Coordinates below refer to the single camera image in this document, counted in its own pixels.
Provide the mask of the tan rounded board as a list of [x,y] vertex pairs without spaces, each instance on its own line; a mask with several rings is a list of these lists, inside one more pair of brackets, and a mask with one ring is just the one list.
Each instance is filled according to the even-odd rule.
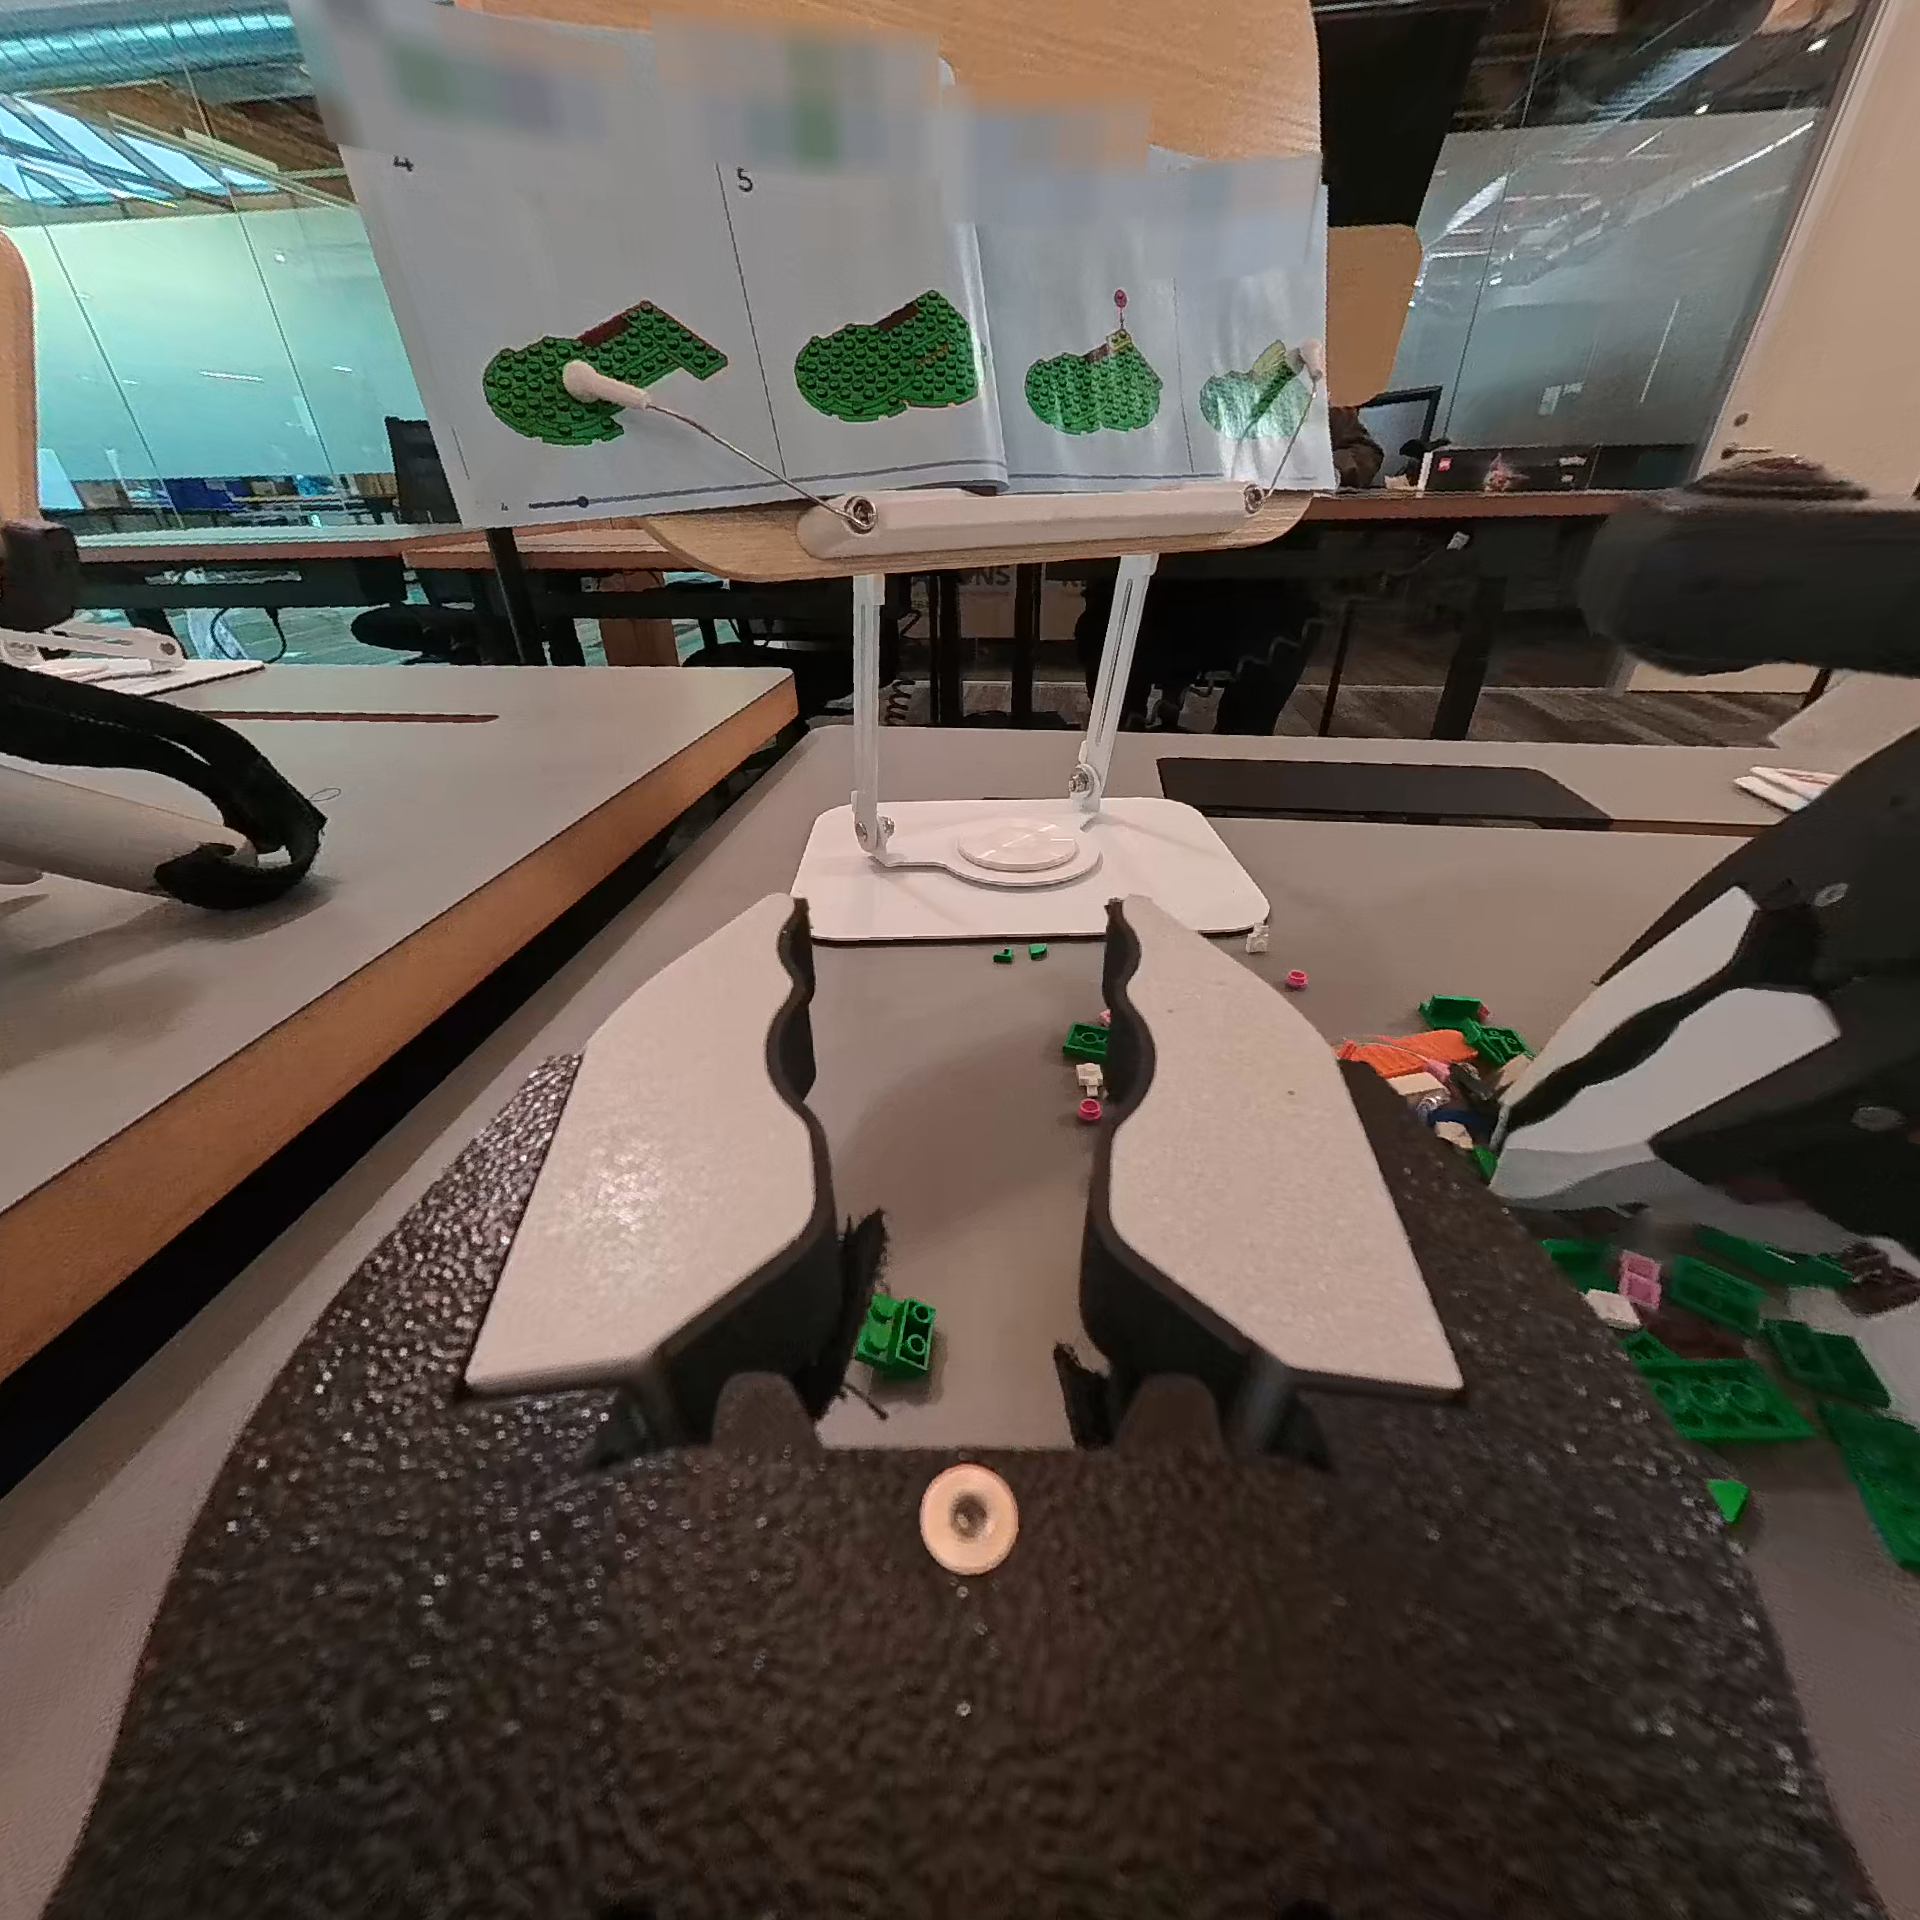
[[1360,407],[1389,386],[1424,264],[1410,224],[1329,228],[1329,400]]

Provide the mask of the white book stand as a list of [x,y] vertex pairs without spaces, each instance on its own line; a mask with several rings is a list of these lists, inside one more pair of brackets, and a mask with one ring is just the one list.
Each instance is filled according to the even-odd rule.
[[[668,25],[829,38],[919,37],[951,74],[1018,108],[1130,108],[1153,148],[1201,159],[1319,157],[1307,5],[1258,25],[1239,5],[1180,25],[1160,5],[458,5],[512,32]],[[1307,490],[1212,482],[1077,493],[941,487],[778,496],[636,512],[677,556],[735,582],[853,582],[853,798],[820,814],[792,893],[829,944],[1058,938],[1103,930],[1144,896],[1203,934],[1239,932],[1267,901],[1207,817],[1178,800],[1112,800],[1121,697],[1163,552],[1280,534]],[[560,518],[604,518],[568,512]],[[1060,800],[881,796],[882,591],[913,570],[1004,560],[1115,560],[1088,730]]]

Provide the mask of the wooden desk with black legs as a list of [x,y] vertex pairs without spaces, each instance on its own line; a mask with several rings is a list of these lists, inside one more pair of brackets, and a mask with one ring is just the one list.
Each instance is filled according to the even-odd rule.
[[1316,493],[1311,496],[1296,530],[1359,526],[1380,536],[1447,536],[1435,546],[1435,552],[1450,552],[1453,536],[1468,536],[1460,552],[1468,560],[1472,599],[1453,640],[1429,729],[1431,740],[1465,740],[1493,666],[1511,578],[1509,564],[1481,556],[1477,546],[1481,526],[1501,521],[1602,521],[1620,506],[1641,505],[1649,497],[1649,488]]

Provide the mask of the open instruction booklet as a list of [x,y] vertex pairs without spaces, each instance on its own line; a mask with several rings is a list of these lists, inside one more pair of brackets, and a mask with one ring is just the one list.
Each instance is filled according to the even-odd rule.
[[311,63],[473,518],[1333,484],[1315,154],[1160,151],[903,33],[375,9]]

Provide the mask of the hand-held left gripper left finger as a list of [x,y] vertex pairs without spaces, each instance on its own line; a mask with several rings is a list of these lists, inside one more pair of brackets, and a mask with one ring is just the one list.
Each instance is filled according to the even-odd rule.
[[475,1396],[624,1390],[705,1444],[738,1376],[808,1390],[847,1318],[810,1109],[810,911],[765,896],[602,1022],[465,1369]]

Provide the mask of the black office chair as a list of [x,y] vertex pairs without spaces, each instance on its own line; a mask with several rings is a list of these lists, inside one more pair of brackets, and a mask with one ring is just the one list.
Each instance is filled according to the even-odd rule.
[[[395,477],[395,518],[415,526],[460,526],[463,516],[431,423],[385,415],[385,426]],[[353,618],[353,638],[427,663],[492,660],[496,634],[489,586],[468,570],[444,566],[417,566],[415,578],[418,599],[360,613]]]

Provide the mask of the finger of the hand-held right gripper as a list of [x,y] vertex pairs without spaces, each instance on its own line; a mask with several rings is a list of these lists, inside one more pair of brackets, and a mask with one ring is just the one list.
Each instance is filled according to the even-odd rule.
[[1641,1065],[1715,997],[1755,992],[1731,988],[1727,973],[1759,918],[1759,901],[1727,887],[1607,976],[1511,1088],[1501,1120],[1556,1113],[1575,1092]]
[[1493,1177],[1501,1200],[1541,1210],[1626,1208],[1698,1193],[1652,1138],[1835,1042],[1817,997],[1729,992],[1687,1014],[1650,1057],[1585,1088],[1507,1135]]

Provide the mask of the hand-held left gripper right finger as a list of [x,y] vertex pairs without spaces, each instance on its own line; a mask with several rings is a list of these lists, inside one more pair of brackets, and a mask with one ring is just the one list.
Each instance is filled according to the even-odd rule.
[[1282,1452],[1306,1392],[1450,1404],[1460,1365],[1333,1046],[1144,896],[1108,902],[1108,1109],[1079,1317],[1117,1438],[1149,1382],[1199,1385],[1237,1449]]

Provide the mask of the white door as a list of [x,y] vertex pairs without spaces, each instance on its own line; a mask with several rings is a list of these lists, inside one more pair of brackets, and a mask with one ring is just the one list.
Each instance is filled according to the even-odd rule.
[[1908,496],[1919,476],[1919,5],[1881,2],[1817,136],[1698,469],[1783,452]]

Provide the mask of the grey desk with wooden edge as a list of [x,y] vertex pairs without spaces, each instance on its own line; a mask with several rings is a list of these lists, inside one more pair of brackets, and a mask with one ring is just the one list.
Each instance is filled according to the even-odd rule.
[[371,679],[233,708],[328,814],[298,897],[5,893],[7,1376],[799,717],[783,666]]

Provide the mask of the spare hand-held gripper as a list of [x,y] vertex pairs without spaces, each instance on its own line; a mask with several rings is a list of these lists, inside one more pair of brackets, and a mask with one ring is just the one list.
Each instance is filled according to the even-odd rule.
[[5,884],[61,874],[220,911],[298,888],[328,817],[232,727],[159,700],[185,677],[180,642],[77,621],[66,528],[7,518],[3,546]]

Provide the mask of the dark lego box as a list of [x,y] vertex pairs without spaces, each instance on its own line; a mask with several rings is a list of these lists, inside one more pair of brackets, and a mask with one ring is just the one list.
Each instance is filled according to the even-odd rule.
[[1424,454],[1419,490],[1427,496],[1575,493],[1593,487],[1595,444],[1464,446]]

